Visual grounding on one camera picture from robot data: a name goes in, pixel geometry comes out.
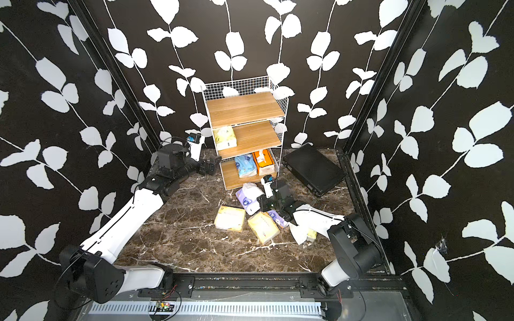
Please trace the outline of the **purple tissue pack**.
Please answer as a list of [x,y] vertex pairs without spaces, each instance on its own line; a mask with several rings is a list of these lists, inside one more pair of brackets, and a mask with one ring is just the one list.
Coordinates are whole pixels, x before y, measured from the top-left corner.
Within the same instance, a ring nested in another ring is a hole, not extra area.
[[289,226],[289,222],[286,221],[284,218],[282,218],[281,215],[277,211],[270,210],[270,211],[267,211],[267,214],[271,217],[273,222],[276,223],[276,225],[278,227],[280,227],[281,229],[285,229]]
[[236,192],[236,198],[249,215],[260,212],[258,198],[262,195],[264,195],[264,191],[255,183],[245,183],[242,188]]

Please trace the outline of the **purple tissue pack front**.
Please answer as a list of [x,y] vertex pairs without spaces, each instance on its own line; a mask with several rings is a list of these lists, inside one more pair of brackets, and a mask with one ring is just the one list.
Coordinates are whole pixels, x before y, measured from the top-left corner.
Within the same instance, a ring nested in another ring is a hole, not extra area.
[[258,198],[262,195],[264,195],[264,191],[255,183],[245,183],[242,188],[236,192],[236,198],[249,215],[260,212]]

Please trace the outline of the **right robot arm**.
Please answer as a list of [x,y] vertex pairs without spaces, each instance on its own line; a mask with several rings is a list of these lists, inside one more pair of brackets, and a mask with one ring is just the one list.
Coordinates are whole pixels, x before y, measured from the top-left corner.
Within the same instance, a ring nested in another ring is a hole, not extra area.
[[297,243],[305,242],[310,231],[329,239],[335,259],[319,274],[321,290],[327,292],[342,282],[357,280],[382,263],[380,245],[359,215],[335,215],[297,201],[284,180],[270,175],[261,179],[261,184],[265,192],[258,197],[261,210],[277,211],[289,223]]

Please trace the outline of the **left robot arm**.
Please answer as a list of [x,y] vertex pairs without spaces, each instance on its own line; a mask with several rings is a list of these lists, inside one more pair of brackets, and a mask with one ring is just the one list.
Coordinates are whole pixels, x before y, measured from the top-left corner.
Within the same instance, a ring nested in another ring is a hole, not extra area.
[[156,153],[151,170],[136,185],[132,198],[103,227],[79,246],[60,253],[62,274],[55,289],[64,288],[103,304],[117,294],[145,288],[162,288],[170,274],[159,266],[116,266],[124,246],[191,175],[215,175],[222,158],[200,157],[202,135],[171,137]]

